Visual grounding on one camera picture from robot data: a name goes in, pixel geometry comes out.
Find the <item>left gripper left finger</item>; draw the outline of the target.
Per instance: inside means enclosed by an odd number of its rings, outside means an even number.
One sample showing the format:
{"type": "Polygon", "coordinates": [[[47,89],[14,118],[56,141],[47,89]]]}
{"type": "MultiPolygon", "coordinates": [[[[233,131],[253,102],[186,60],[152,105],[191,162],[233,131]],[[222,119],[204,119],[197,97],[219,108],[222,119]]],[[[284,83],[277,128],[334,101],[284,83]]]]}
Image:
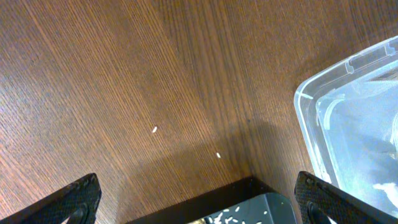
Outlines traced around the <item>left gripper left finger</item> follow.
{"type": "Polygon", "coordinates": [[[94,223],[100,199],[98,177],[90,173],[2,219],[1,223],[94,223]]]}

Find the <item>food scraps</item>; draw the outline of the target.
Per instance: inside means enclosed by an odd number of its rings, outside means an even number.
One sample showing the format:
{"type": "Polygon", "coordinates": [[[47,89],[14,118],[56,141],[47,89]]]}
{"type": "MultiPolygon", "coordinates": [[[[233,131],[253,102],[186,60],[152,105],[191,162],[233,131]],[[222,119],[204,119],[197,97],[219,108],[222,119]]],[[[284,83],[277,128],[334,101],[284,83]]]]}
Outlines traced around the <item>food scraps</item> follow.
{"type": "Polygon", "coordinates": [[[268,213],[268,210],[252,210],[248,206],[235,205],[189,224],[262,224],[265,223],[268,213]]]}

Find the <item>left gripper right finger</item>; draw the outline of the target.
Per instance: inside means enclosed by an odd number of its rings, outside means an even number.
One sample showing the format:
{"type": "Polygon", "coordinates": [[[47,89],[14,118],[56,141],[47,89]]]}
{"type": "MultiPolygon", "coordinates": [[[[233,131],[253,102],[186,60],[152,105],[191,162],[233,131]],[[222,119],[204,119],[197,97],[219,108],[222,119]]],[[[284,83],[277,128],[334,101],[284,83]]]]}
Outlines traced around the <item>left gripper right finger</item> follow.
{"type": "Polygon", "coordinates": [[[396,217],[306,171],[298,173],[294,194],[303,223],[397,223],[396,217]]]}

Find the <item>white napkin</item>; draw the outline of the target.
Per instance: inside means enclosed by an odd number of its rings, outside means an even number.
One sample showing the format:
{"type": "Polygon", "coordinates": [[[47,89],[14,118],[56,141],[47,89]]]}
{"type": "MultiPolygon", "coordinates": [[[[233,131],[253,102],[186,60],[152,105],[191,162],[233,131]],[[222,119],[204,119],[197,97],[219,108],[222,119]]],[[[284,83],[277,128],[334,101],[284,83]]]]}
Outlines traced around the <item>white napkin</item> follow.
{"type": "Polygon", "coordinates": [[[391,202],[397,202],[397,184],[394,182],[384,184],[374,184],[374,189],[382,190],[386,193],[391,202]]]}

